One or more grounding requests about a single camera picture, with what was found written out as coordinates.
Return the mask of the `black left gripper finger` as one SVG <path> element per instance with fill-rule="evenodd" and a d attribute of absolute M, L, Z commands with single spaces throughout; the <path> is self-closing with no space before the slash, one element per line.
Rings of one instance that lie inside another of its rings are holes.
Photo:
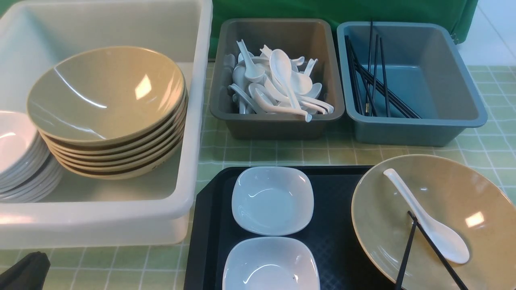
<path fill-rule="evenodd" d="M 2 290 L 42 290 L 50 260 L 44 252 L 31 252 L 0 275 Z"/>

